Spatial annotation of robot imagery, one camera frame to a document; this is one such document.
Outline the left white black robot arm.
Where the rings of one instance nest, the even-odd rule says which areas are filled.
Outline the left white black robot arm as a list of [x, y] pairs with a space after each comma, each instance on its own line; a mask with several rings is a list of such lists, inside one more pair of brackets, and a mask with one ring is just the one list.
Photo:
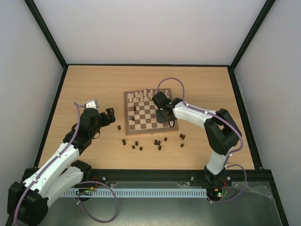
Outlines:
[[13, 223], [37, 226], [45, 218], [51, 205], [69, 188], [79, 184], [92, 184], [92, 167], [78, 160], [91, 145], [102, 127], [115, 122], [113, 108], [98, 112], [87, 106], [77, 112], [78, 121], [66, 134], [50, 159], [22, 183], [14, 182], [8, 190], [9, 215]]

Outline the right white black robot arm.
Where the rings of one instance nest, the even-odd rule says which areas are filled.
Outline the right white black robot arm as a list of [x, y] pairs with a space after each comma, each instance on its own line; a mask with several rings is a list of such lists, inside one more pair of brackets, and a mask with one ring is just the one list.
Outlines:
[[212, 111], [196, 107], [180, 98], [171, 100], [162, 91], [155, 94], [152, 101], [158, 108], [156, 117], [159, 123], [184, 120], [205, 130], [212, 153], [204, 168], [204, 178], [212, 185], [220, 181], [234, 147], [239, 141], [243, 144], [242, 133], [230, 113], [223, 108]]

